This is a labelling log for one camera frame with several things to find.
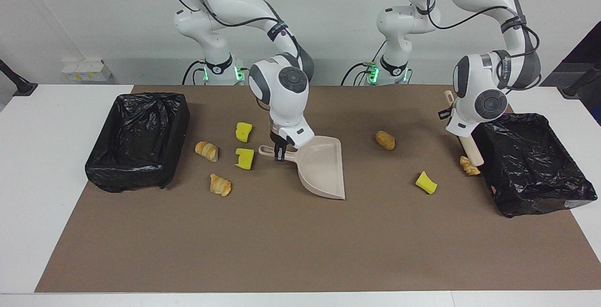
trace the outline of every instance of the dustpan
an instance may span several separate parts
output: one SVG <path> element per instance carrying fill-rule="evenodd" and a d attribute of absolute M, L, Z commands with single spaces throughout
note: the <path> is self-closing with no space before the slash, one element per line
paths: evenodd
<path fill-rule="evenodd" d="M 259 154 L 272 157 L 273 148 L 262 145 Z M 342 145 L 331 137 L 315 136 L 296 152 L 286 152 L 285 159 L 296 163 L 300 182 L 311 193 L 325 198 L 345 200 L 342 170 Z"/>

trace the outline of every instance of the brown surface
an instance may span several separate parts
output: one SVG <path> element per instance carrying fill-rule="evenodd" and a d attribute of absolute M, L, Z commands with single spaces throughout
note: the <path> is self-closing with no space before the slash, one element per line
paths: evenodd
<path fill-rule="evenodd" d="M 136 87 L 185 93 L 191 123 L 166 190 L 84 189 L 36 292 L 347 292 L 601 289 L 601 265 L 570 212 L 505 219 L 482 178 L 459 166 L 436 113 L 444 86 L 313 87 L 306 117 L 343 144 L 346 201 L 307 192 L 268 144 L 268 113 L 246 87 Z M 250 143 L 234 137 L 253 123 Z M 374 139 L 385 130 L 393 152 Z M 217 164 L 194 153 L 208 140 Z M 425 170 L 433 196 L 414 186 Z M 209 175 L 232 181 L 227 198 Z"/>

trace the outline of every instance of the yellow sponge piece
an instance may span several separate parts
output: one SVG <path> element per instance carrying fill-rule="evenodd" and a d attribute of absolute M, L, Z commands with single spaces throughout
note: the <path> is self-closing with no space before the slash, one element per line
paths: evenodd
<path fill-rule="evenodd" d="M 421 187 L 421 189 L 426 191 L 428 194 L 434 194 L 434 191 L 436 191 L 436 187 L 438 187 L 436 183 L 434 183 L 430 178 L 428 178 L 428 175 L 425 174 L 425 172 L 421 172 L 421 175 L 417 179 L 415 185 Z"/>
<path fill-rule="evenodd" d="M 253 166 L 253 158 L 255 156 L 255 150 L 251 149 L 236 149 L 236 155 L 239 155 L 238 166 L 243 170 L 250 170 Z"/>
<path fill-rule="evenodd" d="M 253 126 L 248 123 L 238 123 L 236 125 L 236 138 L 243 143 L 248 142 L 248 136 L 251 134 Z"/>

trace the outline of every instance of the trash bag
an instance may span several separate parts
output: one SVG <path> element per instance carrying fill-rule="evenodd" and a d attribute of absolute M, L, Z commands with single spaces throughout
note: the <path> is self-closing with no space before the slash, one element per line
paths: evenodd
<path fill-rule="evenodd" d="M 88 179 L 112 193 L 164 189 L 176 172 L 189 120 L 182 94 L 118 96 L 85 164 Z"/>
<path fill-rule="evenodd" d="M 472 133 L 494 203 L 505 217 L 543 215 L 597 200 L 549 121 L 536 113 L 505 114 Z"/>

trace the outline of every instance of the white robotic arm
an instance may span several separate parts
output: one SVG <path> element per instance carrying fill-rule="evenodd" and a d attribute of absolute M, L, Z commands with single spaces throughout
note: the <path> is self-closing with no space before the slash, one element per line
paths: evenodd
<path fill-rule="evenodd" d="M 271 138 L 276 145 L 276 160 L 284 161 L 288 144 L 300 148 L 315 136 L 303 116 L 309 81 L 313 77 L 313 59 L 266 1 L 186 1 L 188 10 L 178 11 L 175 23 L 182 35 L 195 39 L 202 47 L 208 73 L 211 74 L 209 79 L 229 74 L 224 76 L 227 79 L 236 76 L 233 72 L 238 73 L 227 41 L 215 32 L 218 29 L 242 25 L 257 27 L 265 31 L 282 52 L 253 64 L 249 84 L 257 99 L 270 106 Z"/>
<path fill-rule="evenodd" d="M 382 70 L 379 84 L 397 82 L 406 68 L 412 49 L 406 35 L 443 29 L 436 25 L 440 13 L 435 0 L 409 1 L 411 6 L 385 9 L 378 17 L 378 29 L 386 36 L 386 49 L 378 61 Z M 518 0 L 453 2 L 464 10 L 496 19 L 507 46 L 507 50 L 467 55 L 455 68 L 453 82 L 458 98 L 447 130 L 466 138 L 479 123 L 497 119 L 507 110 L 507 98 L 500 90 L 528 89 L 537 84 L 540 61 L 536 54 L 538 44 L 534 47 L 530 39 L 534 32 L 526 26 Z"/>

